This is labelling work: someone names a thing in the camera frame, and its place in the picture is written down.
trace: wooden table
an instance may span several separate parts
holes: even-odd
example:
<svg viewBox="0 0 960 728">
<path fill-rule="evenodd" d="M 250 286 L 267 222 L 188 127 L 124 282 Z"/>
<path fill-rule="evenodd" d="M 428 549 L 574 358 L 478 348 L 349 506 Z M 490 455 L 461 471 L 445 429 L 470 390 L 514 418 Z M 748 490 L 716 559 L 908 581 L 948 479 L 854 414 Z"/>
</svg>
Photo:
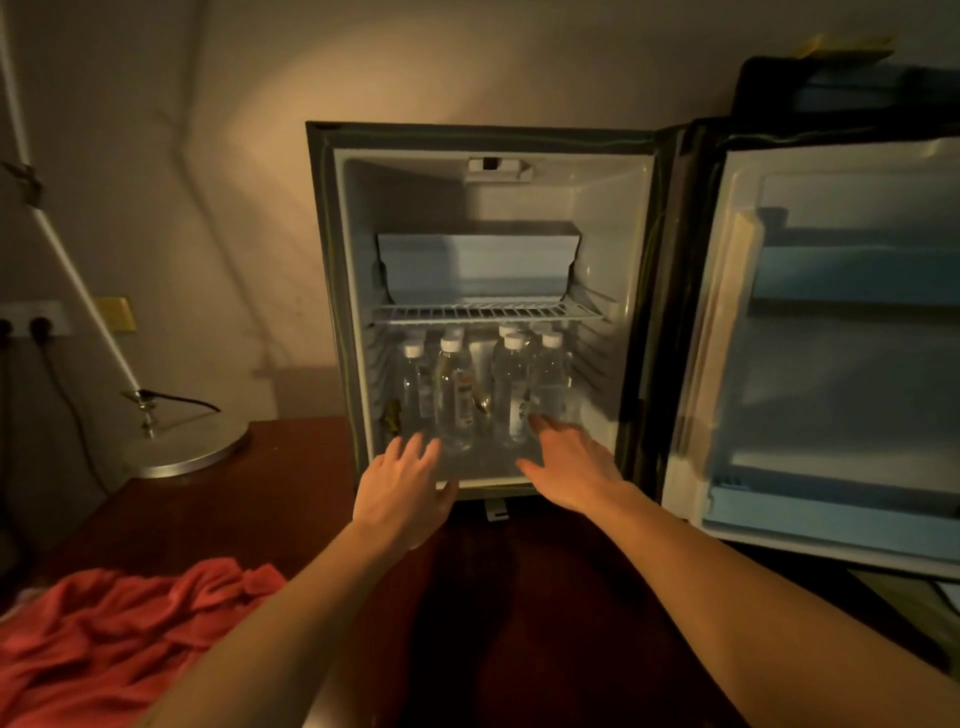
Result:
<svg viewBox="0 0 960 728">
<path fill-rule="evenodd" d="M 250 445 L 199 473 L 133 480 L 40 564 L 172 574 L 233 556 L 303 568 L 349 521 L 347 424 L 253 423 Z M 586 519 L 538 497 L 488 523 L 482 501 L 378 585 L 308 724 L 743 725 L 656 597 Z M 942 653 L 846 570 L 752 553 L 934 664 Z"/>
</svg>

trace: yellow wall plate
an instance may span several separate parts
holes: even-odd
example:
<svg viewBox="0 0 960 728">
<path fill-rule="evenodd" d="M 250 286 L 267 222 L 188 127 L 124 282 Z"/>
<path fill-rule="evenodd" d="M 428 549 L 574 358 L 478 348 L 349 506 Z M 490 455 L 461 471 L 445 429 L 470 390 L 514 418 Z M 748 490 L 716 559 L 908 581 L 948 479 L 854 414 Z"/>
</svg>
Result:
<svg viewBox="0 0 960 728">
<path fill-rule="evenodd" d="M 874 62 L 893 55 L 896 36 L 844 37 L 820 33 L 794 52 L 794 58 Z"/>
<path fill-rule="evenodd" d="M 100 315 L 113 333 L 133 333 L 136 331 L 136 320 L 130 308 L 130 300 L 126 296 L 97 296 L 94 298 Z"/>
</svg>

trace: lamp base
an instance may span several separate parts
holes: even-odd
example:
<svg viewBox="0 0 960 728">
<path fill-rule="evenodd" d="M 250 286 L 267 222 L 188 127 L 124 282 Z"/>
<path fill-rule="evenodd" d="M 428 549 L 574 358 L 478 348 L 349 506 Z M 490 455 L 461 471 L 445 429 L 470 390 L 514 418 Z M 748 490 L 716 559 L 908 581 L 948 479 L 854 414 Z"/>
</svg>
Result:
<svg viewBox="0 0 960 728">
<path fill-rule="evenodd" d="M 124 448 L 124 466 L 132 477 L 171 477 L 193 473 L 242 448 L 250 437 L 248 423 L 223 412 L 159 429 Z"/>
</svg>

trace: plug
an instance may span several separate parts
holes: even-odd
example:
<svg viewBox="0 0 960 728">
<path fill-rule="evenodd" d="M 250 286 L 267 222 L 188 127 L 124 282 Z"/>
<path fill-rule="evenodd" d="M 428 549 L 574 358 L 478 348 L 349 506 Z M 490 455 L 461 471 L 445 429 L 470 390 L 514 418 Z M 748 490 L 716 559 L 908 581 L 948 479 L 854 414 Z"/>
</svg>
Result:
<svg viewBox="0 0 960 728">
<path fill-rule="evenodd" d="M 30 335 L 41 347 L 50 341 L 54 325 L 46 316 L 37 316 L 30 321 Z"/>
</svg>

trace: red cloth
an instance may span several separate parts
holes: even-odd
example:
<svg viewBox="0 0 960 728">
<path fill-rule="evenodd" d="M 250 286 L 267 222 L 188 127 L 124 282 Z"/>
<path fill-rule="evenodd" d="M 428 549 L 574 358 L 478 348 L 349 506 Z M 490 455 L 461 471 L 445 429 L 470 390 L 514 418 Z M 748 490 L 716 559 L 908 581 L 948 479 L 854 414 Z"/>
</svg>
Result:
<svg viewBox="0 0 960 728">
<path fill-rule="evenodd" d="M 131 725 L 284 583 L 233 559 L 183 576 L 67 576 L 0 630 L 0 725 Z"/>
</svg>

